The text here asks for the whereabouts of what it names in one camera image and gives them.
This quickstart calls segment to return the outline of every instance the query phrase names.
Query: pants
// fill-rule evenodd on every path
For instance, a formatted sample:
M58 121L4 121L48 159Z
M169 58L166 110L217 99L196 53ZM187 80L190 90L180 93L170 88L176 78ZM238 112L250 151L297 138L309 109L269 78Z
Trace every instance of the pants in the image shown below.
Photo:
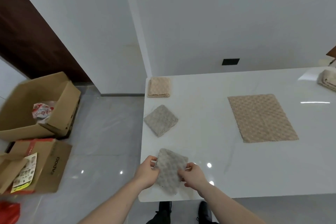
M217 222L210 222L210 221L200 221L199 224L211 224ZM168 215L167 211L158 212L153 219L151 219L147 224L170 224L170 216Z

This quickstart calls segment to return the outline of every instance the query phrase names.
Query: leg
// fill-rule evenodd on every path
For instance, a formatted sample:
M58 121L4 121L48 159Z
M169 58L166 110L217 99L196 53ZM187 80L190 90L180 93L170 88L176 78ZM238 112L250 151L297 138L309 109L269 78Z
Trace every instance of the leg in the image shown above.
M199 221L199 224L210 224L210 223L218 224L217 222L212 222L212 213L206 201L202 201L199 204L197 220Z
M147 224L170 224L170 213L173 206L172 201L160 202L159 210Z

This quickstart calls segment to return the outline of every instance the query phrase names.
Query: black shoe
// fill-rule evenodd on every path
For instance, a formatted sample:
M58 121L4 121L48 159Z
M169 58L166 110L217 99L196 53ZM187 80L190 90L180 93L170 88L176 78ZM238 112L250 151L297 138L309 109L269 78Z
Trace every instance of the black shoe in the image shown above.
M211 210L208 207L208 203L206 201L202 201L199 204L198 221L200 223L202 223L202 222L212 222L212 213L211 213Z
M162 201L162 202L159 203L159 211L158 212L167 211L168 216L170 216L172 207L173 207L173 201Z

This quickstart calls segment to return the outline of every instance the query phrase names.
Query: person's right arm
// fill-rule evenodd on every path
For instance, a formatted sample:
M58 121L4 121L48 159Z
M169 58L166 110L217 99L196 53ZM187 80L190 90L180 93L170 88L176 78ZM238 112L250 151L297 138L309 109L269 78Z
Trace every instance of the person's right arm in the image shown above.
M187 169L185 171L179 170L178 174L183 177L186 187L197 190L199 195L208 202L210 209L220 224L265 224L254 213L225 195L217 187L209 184L198 165L188 163Z

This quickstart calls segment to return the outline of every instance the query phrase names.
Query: towel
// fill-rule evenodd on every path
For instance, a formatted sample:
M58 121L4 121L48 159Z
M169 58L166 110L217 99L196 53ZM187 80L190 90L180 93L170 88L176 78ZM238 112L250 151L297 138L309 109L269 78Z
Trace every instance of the towel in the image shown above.
M179 121L164 105L160 105L143 120L157 137L162 136Z
M149 98L169 98L170 79L167 77L152 77L148 84Z
M154 168L160 169L156 183L170 195L175 195L180 186L179 169L185 170L188 158L168 149L160 149Z
M228 99L244 143L299 140L275 95Z
M336 73L330 70L324 70L319 75L317 83L336 91Z

